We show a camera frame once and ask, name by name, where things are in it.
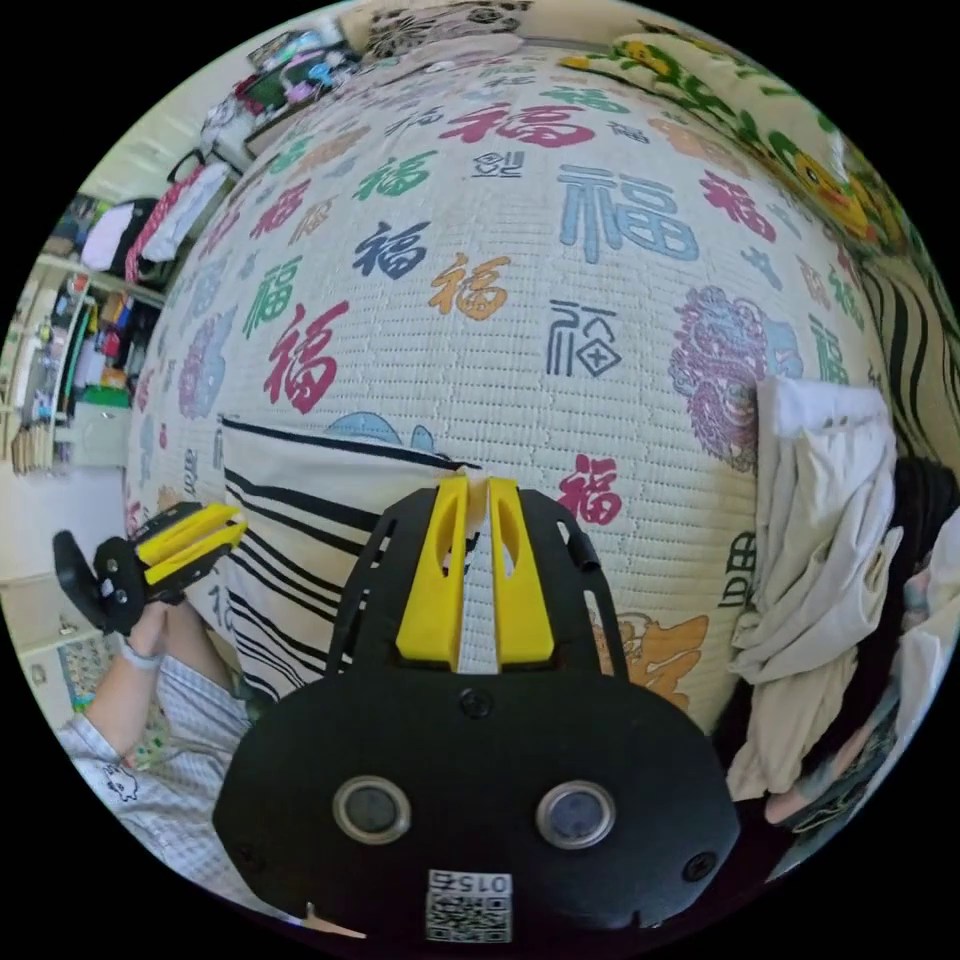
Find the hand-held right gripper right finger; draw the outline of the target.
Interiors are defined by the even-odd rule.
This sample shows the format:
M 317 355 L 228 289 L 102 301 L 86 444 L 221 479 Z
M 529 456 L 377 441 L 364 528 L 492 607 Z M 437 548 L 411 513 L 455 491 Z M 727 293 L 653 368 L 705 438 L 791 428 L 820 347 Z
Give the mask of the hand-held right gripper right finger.
M 488 504 L 498 668 L 542 667 L 555 641 L 517 483 L 491 479 Z

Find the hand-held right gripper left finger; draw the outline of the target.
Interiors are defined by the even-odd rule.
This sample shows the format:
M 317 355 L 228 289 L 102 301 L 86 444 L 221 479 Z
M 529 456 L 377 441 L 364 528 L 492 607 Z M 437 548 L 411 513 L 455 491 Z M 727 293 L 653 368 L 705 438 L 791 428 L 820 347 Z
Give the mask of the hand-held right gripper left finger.
M 454 671 L 463 618 L 469 482 L 465 476 L 453 476 L 442 480 L 431 493 L 396 647 L 406 661 Z

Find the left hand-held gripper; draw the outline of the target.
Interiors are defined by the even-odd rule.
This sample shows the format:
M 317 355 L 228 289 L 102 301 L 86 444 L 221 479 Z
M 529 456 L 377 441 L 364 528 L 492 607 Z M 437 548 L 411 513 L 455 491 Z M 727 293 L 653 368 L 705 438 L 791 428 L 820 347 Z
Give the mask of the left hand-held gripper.
M 240 543 L 247 524 L 225 504 L 181 502 L 156 514 L 127 538 L 112 537 L 93 557 L 105 633 L 127 635 L 151 603 L 176 605 Z

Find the person's left hand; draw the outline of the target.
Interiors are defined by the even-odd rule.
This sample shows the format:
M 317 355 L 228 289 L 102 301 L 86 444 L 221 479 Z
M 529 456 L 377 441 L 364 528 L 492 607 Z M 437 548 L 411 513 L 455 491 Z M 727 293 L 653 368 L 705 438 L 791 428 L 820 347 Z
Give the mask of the person's left hand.
M 180 643 L 186 605 L 149 604 L 122 644 L 122 656 L 141 669 L 158 665 Z

